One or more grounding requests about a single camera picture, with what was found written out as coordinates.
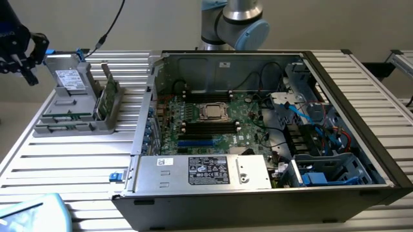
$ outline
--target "circuit board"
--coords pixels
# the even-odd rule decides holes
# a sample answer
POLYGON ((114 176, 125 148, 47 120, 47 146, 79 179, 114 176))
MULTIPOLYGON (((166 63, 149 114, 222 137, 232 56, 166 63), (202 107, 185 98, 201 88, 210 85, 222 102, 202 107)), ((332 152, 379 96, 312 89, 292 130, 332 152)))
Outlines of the circuit board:
POLYGON ((265 146, 270 146, 270 144, 269 142, 264 142, 265 146, 262 146, 254 138, 254 135, 257 134, 261 140, 265 129, 252 123, 249 117, 252 103, 245 102, 246 97, 246 94, 234 94, 233 101, 228 103, 226 109, 229 121, 240 121, 242 128, 241 131, 238 131, 237 134, 213 135, 213 146, 185 147, 185 153, 180 153, 180 148, 182 147, 178 147, 178 136, 182 134, 181 125, 184 120, 186 122, 198 122, 201 120, 201 104, 185 103, 181 97, 174 97, 166 100, 162 104, 162 108, 165 109, 162 111, 162 155, 232 154, 232 151, 242 150, 242 148, 252 148, 256 154, 261 154, 268 158, 268 156, 272 155, 272 149, 265 146))

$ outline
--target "motherboard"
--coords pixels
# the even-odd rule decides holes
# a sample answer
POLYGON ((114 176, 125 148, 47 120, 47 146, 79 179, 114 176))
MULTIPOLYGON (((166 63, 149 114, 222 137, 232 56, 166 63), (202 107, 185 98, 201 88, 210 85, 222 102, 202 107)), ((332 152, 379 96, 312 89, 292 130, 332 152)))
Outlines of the motherboard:
POLYGON ((158 104, 162 155, 242 154, 272 156, 262 117, 254 117, 253 95, 232 94, 230 101, 208 96, 208 101, 170 96, 158 104))

